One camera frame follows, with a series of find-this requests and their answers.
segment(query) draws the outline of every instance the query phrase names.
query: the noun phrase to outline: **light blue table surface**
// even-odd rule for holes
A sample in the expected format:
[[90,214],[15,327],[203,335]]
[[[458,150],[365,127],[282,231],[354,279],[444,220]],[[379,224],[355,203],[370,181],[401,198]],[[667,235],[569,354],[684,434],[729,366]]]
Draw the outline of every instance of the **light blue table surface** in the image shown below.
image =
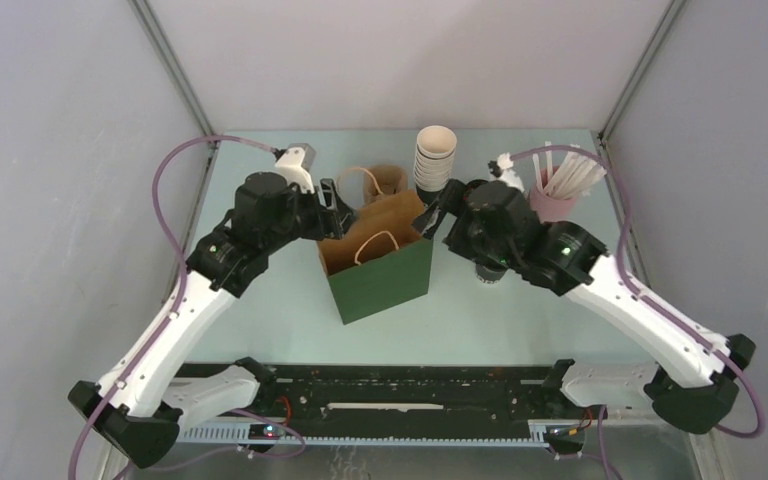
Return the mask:
[[[316,183],[344,168],[390,163],[413,165],[415,130],[229,132],[279,148],[309,143],[317,155]],[[487,178],[487,162],[553,144],[579,144],[595,151],[588,130],[458,130],[453,177]],[[554,154],[555,165],[563,159]],[[224,142],[213,167],[195,238],[207,234],[234,202],[246,176],[269,170],[274,159],[260,150]],[[533,183],[530,161],[517,171]],[[344,192],[360,204],[360,174],[347,177]],[[619,236],[617,217],[604,184],[575,206],[570,221],[588,229],[611,250]],[[482,284],[473,265],[450,253],[438,231],[428,295],[344,326],[340,321],[316,244],[296,241],[270,257],[257,278],[205,333],[190,361],[229,362],[252,356],[269,363],[388,365],[541,365],[560,358],[637,362],[651,357],[584,307],[532,287],[508,272],[496,285]]]

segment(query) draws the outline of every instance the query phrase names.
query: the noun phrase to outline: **paper bag handle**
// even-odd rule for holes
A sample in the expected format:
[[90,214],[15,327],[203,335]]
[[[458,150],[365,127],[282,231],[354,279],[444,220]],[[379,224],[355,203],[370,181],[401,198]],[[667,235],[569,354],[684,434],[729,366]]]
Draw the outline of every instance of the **paper bag handle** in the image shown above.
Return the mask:
[[378,186],[378,179],[375,178],[375,175],[373,175],[372,172],[370,172],[369,170],[367,170],[367,169],[365,169],[363,167],[349,167],[349,168],[343,170],[342,172],[340,172],[339,175],[337,175],[337,181],[334,182],[334,190],[335,190],[335,193],[337,193],[337,195],[340,195],[340,181],[343,180],[343,175],[345,175],[345,174],[347,174],[349,172],[363,172],[363,173],[367,174],[369,176],[369,178],[372,179],[372,185],[375,186],[375,191],[378,192],[378,195],[384,195],[384,192],[381,191],[381,187]]
[[358,247],[358,251],[355,252],[355,265],[360,265],[360,260],[358,260],[358,256],[360,256],[360,252],[363,251],[364,248],[369,244],[369,242],[372,241],[373,238],[377,237],[378,235],[386,234],[388,237],[390,237],[390,240],[393,241],[393,246],[396,247],[396,250],[399,250],[399,242],[396,241],[396,237],[393,236],[392,233],[390,233],[389,230],[381,230],[380,232],[376,233],[375,235],[369,237],[366,239],[365,242],[363,242],[363,245]]

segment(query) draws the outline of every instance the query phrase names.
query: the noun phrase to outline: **stack of paper cups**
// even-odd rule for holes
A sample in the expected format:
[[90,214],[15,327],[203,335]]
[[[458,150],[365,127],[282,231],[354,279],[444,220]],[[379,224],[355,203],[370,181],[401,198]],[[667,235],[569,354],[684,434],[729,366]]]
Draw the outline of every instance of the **stack of paper cups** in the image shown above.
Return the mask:
[[416,193],[428,205],[446,186],[455,160],[455,132],[440,125],[425,127],[416,136],[413,177]]

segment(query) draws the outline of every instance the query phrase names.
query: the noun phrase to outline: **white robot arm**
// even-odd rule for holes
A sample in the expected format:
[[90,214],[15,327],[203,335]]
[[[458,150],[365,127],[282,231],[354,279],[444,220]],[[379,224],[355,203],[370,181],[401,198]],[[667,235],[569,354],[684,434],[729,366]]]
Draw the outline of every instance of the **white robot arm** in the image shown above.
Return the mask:
[[[212,377],[170,386],[204,332],[266,270],[269,255],[299,238],[339,238],[353,221],[330,180],[322,182],[326,202],[320,205],[309,173],[314,155],[309,145],[290,145],[276,154],[280,174],[250,175],[236,191],[234,208],[187,259],[186,291],[176,286],[127,355],[98,382],[78,382],[70,391],[69,401],[87,418],[107,402],[94,427],[138,467],[156,463],[189,428],[251,405],[269,377],[245,359]],[[177,312],[171,312],[176,299]]]
[[[314,154],[307,145],[291,145],[276,162],[280,175],[249,176],[236,192],[234,209],[199,240],[188,258],[186,291],[176,287],[113,369],[98,382],[78,382],[70,392],[70,402],[88,418],[109,396],[94,427],[138,467],[160,460],[189,428],[248,407],[258,398],[270,372],[250,359],[189,384],[170,386],[170,382],[213,321],[266,270],[270,254],[299,238],[340,238],[355,218],[329,180],[321,184],[325,205],[320,205],[309,174]],[[630,295],[601,242],[572,223],[541,224],[528,207],[516,174],[509,168],[497,173],[499,180],[471,192],[451,180],[414,226],[430,238],[446,213],[457,215],[444,240],[450,251],[490,268],[512,269],[529,283],[584,305],[656,360],[618,367],[559,361],[555,365],[562,370],[559,388],[573,404],[651,404],[664,420],[692,433],[716,425],[737,396],[734,376],[723,362]],[[646,295],[658,298],[651,291]],[[170,315],[176,299],[178,312]],[[748,364],[754,353],[749,339],[724,337],[662,299],[659,303],[701,334],[711,348],[741,366]],[[157,335],[167,317],[169,322]],[[131,365],[148,342],[145,355]],[[130,375],[120,380],[128,366],[133,367]]]

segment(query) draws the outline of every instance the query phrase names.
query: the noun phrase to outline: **green paper bag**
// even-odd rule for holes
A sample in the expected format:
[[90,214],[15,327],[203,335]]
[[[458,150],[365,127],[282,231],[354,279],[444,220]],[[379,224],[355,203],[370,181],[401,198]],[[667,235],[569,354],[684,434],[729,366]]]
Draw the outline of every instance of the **green paper bag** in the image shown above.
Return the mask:
[[412,190],[376,199],[340,240],[318,243],[343,324],[428,293],[433,243],[411,227],[424,211]]

